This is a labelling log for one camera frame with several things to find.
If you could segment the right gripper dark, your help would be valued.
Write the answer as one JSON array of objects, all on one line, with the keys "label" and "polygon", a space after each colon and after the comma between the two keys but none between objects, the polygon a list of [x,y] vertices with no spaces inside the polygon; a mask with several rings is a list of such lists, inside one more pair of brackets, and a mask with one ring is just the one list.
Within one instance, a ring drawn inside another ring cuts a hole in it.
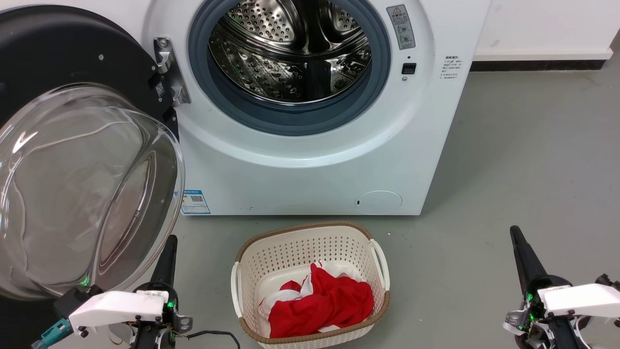
[{"label": "right gripper dark", "polygon": [[504,329],[520,349],[591,349],[581,330],[597,306],[597,284],[573,286],[547,274],[520,227],[510,227],[510,238],[523,297]]}]

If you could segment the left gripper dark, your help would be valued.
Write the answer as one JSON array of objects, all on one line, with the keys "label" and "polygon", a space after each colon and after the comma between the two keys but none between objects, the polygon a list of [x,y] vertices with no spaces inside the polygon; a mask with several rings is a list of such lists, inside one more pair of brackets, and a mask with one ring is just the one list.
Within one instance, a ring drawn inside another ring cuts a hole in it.
[{"label": "left gripper dark", "polygon": [[144,283],[133,291],[142,296],[155,297],[162,304],[155,308],[152,319],[135,316],[131,322],[132,349],[174,349],[176,337],[193,328],[193,318],[179,313],[179,296],[173,287],[178,244],[177,236],[168,236],[151,276],[151,283]]}]

